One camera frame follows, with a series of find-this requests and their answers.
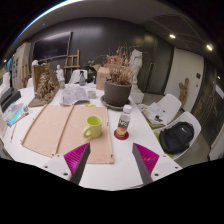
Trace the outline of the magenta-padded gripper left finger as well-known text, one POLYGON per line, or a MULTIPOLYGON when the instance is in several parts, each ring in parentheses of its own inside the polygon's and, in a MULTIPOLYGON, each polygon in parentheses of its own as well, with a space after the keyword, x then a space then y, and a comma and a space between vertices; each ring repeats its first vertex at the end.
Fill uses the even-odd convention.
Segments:
POLYGON ((82 178, 89 155, 90 144, 85 143, 65 155, 56 154, 42 166, 42 169, 78 184, 82 178))

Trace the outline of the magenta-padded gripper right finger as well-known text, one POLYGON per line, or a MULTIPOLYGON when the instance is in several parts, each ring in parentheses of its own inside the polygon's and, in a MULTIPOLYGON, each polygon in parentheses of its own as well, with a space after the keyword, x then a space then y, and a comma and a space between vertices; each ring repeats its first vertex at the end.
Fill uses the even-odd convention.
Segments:
POLYGON ((137 143, 133 144, 132 153, 144 185, 181 170, 168 155, 157 154, 137 143))

